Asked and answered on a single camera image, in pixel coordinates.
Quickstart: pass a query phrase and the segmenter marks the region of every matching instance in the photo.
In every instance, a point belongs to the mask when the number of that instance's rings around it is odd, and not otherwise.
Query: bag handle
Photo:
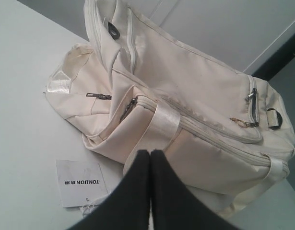
[[[132,165],[138,150],[164,150],[172,141],[179,127],[180,114],[164,101],[158,101],[156,111],[139,142],[128,156],[123,173]]]
[[[283,162],[279,159],[270,157],[269,155],[266,156],[268,156],[271,160],[271,167],[267,176],[258,185],[242,193],[239,193],[230,206],[218,212],[221,217],[228,218],[234,213],[241,211],[249,203],[265,193],[275,183],[284,179],[285,176],[283,175]]]

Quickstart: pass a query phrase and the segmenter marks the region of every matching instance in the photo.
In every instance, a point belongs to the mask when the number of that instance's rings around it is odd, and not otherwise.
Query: table surface
[[[103,165],[109,190],[122,165],[84,148],[81,134],[43,94],[64,54],[85,40],[15,0],[0,0],[0,230],[61,230],[82,218],[62,208],[55,160]],[[294,230],[295,192],[285,180],[230,221],[244,230]]]

